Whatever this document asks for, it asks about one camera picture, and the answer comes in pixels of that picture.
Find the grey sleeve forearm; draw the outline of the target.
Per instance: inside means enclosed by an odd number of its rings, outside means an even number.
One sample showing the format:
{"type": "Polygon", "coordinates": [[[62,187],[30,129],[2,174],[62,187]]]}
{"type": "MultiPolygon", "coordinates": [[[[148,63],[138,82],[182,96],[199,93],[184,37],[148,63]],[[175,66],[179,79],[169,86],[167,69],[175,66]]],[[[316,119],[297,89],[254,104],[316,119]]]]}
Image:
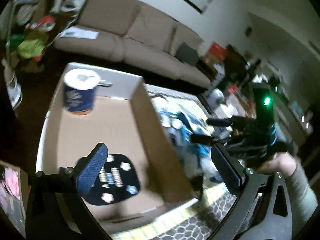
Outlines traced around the grey sleeve forearm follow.
{"type": "Polygon", "coordinates": [[[316,211],[318,201],[300,163],[297,163],[294,173],[285,182],[291,203],[292,235],[295,236],[316,211]]]}

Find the person right hand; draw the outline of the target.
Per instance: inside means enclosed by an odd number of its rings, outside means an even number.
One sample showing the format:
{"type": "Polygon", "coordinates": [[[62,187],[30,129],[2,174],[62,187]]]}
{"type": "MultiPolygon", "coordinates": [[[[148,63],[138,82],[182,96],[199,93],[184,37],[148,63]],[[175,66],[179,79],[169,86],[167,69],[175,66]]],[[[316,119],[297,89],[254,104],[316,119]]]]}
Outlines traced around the person right hand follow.
{"type": "Polygon", "coordinates": [[[296,159],[286,153],[277,153],[271,160],[264,162],[256,171],[260,174],[280,172],[284,178],[291,177],[297,168],[296,159]]]}

